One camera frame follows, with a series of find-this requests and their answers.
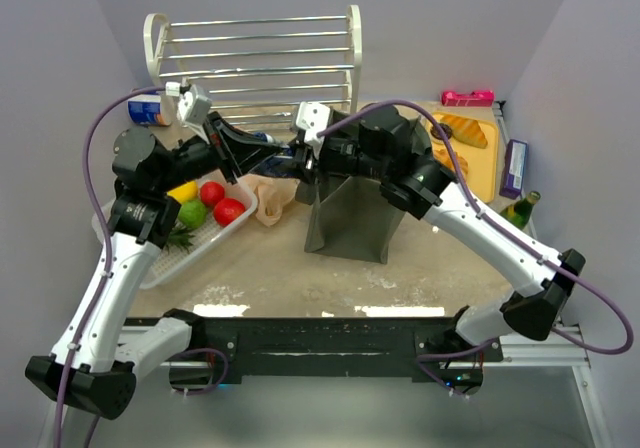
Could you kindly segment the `green fabric grocery bag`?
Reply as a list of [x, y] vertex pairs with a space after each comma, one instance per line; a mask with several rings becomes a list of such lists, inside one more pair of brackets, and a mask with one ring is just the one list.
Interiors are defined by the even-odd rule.
[[416, 176], [432, 160], [431, 142], [419, 123], [420, 160], [395, 181], [362, 176], [325, 176], [303, 181], [296, 200], [312, 207], [304, 250], [334, 258], [385, 264], [389, 244], [404, 215], [419, 206]]

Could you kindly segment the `banana print plastic bag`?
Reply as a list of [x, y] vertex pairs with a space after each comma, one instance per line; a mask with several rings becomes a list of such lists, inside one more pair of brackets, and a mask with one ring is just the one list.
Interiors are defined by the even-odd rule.
[[288, 178], [268, 178], [255, 174], [244, 177], [244, 181], [257, 198], [256, 219], [264, 226], [276, 224], [284, 208], [294, 199], [298, 182]]

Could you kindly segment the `blue chips bag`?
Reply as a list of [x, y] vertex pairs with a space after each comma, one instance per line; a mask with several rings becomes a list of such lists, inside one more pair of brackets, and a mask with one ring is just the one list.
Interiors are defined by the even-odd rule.
[[303, 173], [299, 164], [294, 160], [296, 146], [276, 140], [265, 132], [254, 132], [253, 136], [271, 144], [277, 144], [281, 150], [274, 156], [261, 162], [251, 174], [268, 178], [283, 178], [301, 180]]

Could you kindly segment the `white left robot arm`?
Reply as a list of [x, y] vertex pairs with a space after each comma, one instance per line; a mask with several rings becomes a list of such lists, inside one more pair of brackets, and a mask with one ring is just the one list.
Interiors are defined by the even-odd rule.
[[183, 352], [206, 348], [203, 318], [173, 309], [141, 341], [118, 344], [135, 294], [162, 253], [179, 203], [169, 191], [220, 171], [231, 183], [281, 150], [279, 142], [208, 115], [204, 134], [169, 150], [146, 127], [122, 132], [114, 143], [116, 200], [98, 220], [105, 229], [101, 260], [76, 314], [50, 354], [32, 357], [26, 377], [51, 400], [113, 420], [136, 385]]

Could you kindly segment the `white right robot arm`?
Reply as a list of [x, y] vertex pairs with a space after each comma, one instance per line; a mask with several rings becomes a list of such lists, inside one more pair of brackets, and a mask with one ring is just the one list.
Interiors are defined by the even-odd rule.
[[509, 282], [505, 297], [456, 314], [431, 344], [438, 356], [466, 356], [511, 333], [544, 341], [554, 331], [585, 257], [538, 242], [479, 200], [459, 167], [437, 159], [423, 123], [401, 116], [389, 103], [350, 118], [324, 104], [302, 102], [292, 129], [295, 159], [307, 178], [327, 174], [378, 182], [391, 206], [457, 238]]

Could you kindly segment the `yellow food tray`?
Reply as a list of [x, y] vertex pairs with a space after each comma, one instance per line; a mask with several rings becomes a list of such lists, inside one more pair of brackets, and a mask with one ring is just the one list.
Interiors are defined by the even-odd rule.
[[442, 111], [434, 112], [433, 117], [438, 122], [444, 122], [450, 128], [454, 128], [456, 118], [464, 121], [473, 121], [483, 132], [487, 139], [487, 146], [484, 148], [465, 144], [455, 138], [450, 138], [450, 143], [459, 156], [461, 168], [471, 191], [483, 202], [492, 202], [496, 195], [495, 184], [499, 147], [497, 126], [489, 121]]

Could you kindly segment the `yellow toy lemon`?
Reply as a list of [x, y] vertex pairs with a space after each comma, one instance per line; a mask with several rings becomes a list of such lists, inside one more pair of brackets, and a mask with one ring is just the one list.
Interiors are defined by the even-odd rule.
[[167, 195], [178, 203], [184, 204], [198, 198], [199, 186], [196, 181], [190, 181], [168, 191]]

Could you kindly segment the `blue white can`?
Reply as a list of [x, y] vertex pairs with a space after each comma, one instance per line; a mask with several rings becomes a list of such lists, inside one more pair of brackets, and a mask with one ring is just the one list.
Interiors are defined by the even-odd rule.
[[136, 125], [166, 127], [172, 122], [169, 108], [157, 92], [130, 98], [127, 101], [127, 111]]

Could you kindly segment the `chocolate donut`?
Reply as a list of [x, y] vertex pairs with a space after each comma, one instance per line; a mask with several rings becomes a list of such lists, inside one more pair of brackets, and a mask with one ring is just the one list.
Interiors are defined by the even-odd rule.
[[432, 125], [430, 128], [430, 136], [436, 143], [443, 144], [445, 140], [450, 140], [453, 136], [451, 127], [445, 123], [440, 123], [439, 128]]

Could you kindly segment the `green toy lime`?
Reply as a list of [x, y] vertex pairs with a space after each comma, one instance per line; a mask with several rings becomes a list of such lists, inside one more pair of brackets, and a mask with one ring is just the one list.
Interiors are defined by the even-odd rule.
[[208, 215], [208, 208], [199, 200], [193, 199], [185, 202], [178, 213], [178, 221], [188, 230], [201, 227]]

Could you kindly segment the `red toy tomato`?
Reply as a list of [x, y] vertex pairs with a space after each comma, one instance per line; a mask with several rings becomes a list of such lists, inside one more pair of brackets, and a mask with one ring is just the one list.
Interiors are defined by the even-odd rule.
[[225, 194], [224, 186], [214, 181], [205, 182], [199, 190], [200, 201], [208, 208], [214, 208]]
[[214, 220], [222, 227], [226, 227], [244, 214], [246, 208], [243, 203], [234, 198], [223, 198], [213, 208]]

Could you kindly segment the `toy pineapple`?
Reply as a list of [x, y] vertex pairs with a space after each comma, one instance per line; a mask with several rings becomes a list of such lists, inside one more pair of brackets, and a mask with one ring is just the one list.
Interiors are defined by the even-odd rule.
[[194, 234], [189, 228], [176, 224], [167, 238], [164, 251], [170, 253], [173, 250], [179, 250], [183, 253], [190, 253], [194, 247], [193, 239]]

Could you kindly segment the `pink box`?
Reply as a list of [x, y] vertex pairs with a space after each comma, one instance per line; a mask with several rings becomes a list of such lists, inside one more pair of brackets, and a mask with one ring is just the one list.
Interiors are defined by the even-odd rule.
[[441, 93], [441, 104], [454, 107], [491, 107], [495, 100], [492, 90], [476, 90], [470, 93], [460, 93], [446, 90]]

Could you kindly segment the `croissant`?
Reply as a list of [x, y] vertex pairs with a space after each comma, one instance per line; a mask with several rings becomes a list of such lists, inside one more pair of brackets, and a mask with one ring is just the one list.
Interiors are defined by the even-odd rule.
[[440, 120], [449, 126], [452, 136], [459, 142], [480, 149], [488, 146], [488, 140], [477, 120], [453, 114], [444, 114]]

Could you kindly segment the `white plastic basket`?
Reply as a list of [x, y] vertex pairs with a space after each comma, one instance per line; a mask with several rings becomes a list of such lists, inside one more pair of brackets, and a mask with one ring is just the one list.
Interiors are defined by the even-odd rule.
[[194, 234], [194, 247], [190, 253], [173, 250], [170, 253], [162, 251], [159, 258], [149, 269], [141, 283], [142, 290], [155, 288], [165, 284], [184, 272], [187, 268], [199, 261], [204, 255], [211, 252], [226, 238], [236, 232], [257, 209], [257, 198], [241, 178], [237, 183], [226, 182], [220, 173], [216, 171], [195, 180], [200, 187], [207, 181], [220, 183], [225, 188], [225, 198], [234, 198], [244, 204], [246, 211], [233, 223], [226, 227], [220, 226], [213, 218], [213, 208], [208, 208], [206, 222], [198, 229], [191, 230]]

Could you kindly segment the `purple box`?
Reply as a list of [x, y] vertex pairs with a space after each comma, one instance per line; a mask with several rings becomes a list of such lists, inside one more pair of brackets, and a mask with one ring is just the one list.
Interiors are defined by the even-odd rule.
[[506, 147], [504, 169], [499, 194], [505, 198], [517, 199], [522, 192], [526, 169], [528, 144], [511, 139]]

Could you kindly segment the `white metal shelf rack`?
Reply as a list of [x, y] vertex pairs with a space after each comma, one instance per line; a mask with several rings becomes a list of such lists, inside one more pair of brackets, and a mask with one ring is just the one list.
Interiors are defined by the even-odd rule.
[[246, 131], [287, 129], [298, 105], [317, 101], [346, 113], [359, 103], [361, 10], [343, 14], [172, 21], [143, 26], [148, 76], [198, 85], [214, 110]]

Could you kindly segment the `green glass bottle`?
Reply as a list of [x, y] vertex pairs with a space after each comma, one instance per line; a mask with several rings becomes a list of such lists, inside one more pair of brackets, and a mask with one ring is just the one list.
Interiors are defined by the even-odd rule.
[[500, 215], [516, 228], [524, 230], [540, 199], [541, 194], [538, 191], [530, 191], [523, 198], [505, 207]]

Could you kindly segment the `black base frame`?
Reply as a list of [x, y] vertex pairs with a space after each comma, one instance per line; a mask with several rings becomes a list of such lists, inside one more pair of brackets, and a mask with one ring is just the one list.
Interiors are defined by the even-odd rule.
[[172, 382], [239, 384], [248, 377], [442, 380], [465, 392], [481, 386], [479, 362], [502, 358], [498, 340], [474, 347], [455, 338], [454, 318], [204, 318], [171, 356]]

